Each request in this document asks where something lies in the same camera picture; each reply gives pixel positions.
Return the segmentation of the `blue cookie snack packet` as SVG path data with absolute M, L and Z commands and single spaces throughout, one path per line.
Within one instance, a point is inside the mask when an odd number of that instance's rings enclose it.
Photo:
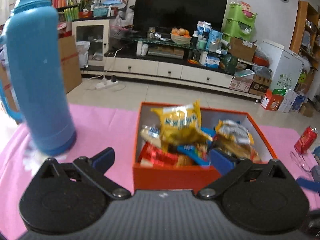
M 204 143 L 194 143 L 193 145 L 179 145 L 176 147 L 178 153 L 188 156 L 196 165 L 209 166 L 209 150 L 212 148 L 213 139 L 216 136 L 215 129 L 202 127 L 201 131 L 210 135 L 212 141 L 207 140 Z

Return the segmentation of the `yellow grey seeds packet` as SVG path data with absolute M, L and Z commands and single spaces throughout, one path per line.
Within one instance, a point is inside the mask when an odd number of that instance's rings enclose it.
M 254 140 L 248 129 L 232 120 L 219 120 L 215 126 L 216 134 L 240 145 L 253 145 Z

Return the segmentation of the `yellow chips bag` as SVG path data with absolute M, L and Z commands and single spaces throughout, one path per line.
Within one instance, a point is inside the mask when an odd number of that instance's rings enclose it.
M 201 130 L 200 100 L 183 106 L 152 108 L 151 111 L 159 117 L 159 135 L 164 152 L 168 152 L 171 146 L 202 144 L 213 140 L 211 135 Z

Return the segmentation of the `clear eyeglasses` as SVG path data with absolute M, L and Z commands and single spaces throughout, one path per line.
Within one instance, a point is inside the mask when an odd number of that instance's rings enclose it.
M 305 159 L 298 153 L 290 152 L 291 160 L 304 172 L 311 173 L 311 168 Z

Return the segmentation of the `red soda can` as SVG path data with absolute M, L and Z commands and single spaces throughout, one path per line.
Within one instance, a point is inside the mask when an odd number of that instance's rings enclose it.
M 317 139 L 317 135 L 318 132 L 316 127 L 307 127 L 298 141 L 295 143 L 296 152 L 299 154 L 305 154 Z

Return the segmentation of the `orange storage box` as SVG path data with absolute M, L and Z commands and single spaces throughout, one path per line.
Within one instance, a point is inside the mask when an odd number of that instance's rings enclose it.
M 264 164 L 276 157 L 246 112 L 144 102 L 137 123 L 133 184 L 137 190 L 201 188 L 240 158 Z

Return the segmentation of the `red snack packet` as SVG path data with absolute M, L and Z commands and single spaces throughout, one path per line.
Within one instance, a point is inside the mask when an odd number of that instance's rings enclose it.
M 139 154 L 138 163 L 146 167 L 193 166 L 195 162 L 185 154 L 164 152 L 155 145 L 146 142 Z

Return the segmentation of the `orange white carton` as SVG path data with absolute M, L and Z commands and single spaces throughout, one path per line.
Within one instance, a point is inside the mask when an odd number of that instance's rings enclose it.
M 276 111 L 284 99 L 285 89 L 268 89 L 261 101 L 261 106 L 265 110 Z

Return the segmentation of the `white power strip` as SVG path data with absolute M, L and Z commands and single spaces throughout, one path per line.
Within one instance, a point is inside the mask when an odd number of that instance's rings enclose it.
M 111 88 L 114 86 L 117 86 L 119 84 L 118 81 L 112 81 L 112 80 L 103 80 L 95 85 L 96 90 L 103 90 L 107 88 Z

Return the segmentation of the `blue thermos flask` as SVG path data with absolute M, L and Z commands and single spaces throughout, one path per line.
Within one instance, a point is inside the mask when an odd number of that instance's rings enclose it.
M 63 84 L 57 25 L 57 10 L 50 0 L 17 0 L 1 34 L 19 112 L 7 104 L 5 109 L 26 123 L 35 146 L 49 156 L 67 151 L 76 140 Z

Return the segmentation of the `large cardboard box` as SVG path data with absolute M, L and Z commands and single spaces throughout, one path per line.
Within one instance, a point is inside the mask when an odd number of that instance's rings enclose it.
M 66 93 L 69 93 L 82 83 L 79 55 L 74 36 L 60 38 L 59 51 L 63 83 Z

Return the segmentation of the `white small refrigerator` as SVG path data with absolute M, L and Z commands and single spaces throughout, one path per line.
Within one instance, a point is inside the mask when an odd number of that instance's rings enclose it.
M 269 60 L 271 83 L 269 90 L 294 90 L 303 70 L 303 59 L 293 51 L 285 49 L 281 44 L 270 40 L 263 40 L 259 44 Z

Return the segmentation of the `white glass-door side cabinet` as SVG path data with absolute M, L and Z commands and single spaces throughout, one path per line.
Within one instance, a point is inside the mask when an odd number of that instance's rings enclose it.
M 79 19 L 72 22 L 76 45 L 87 54 L 87 66 L 103 68 L 108 51 L 110 20 Z

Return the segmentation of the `bowl of oranges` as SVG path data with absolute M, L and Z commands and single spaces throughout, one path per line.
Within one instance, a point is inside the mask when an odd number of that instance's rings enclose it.
M 191 36 L 189 34 L 189 31 L 183 28 L 180 28 L 180 29 L 172 28 L 170 37 L 174 43 L 180 44 L 180 45 L 190 44 L 190 41 L 191 41 Z

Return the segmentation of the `black flat television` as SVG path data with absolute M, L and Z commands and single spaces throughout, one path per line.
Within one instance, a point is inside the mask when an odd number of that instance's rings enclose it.
M 184 28 L 194 31 L 199 21 L 214 30 L 222 28 L 228 0 L 136 0 L 133 29 L 147 32 L 150 27 Z

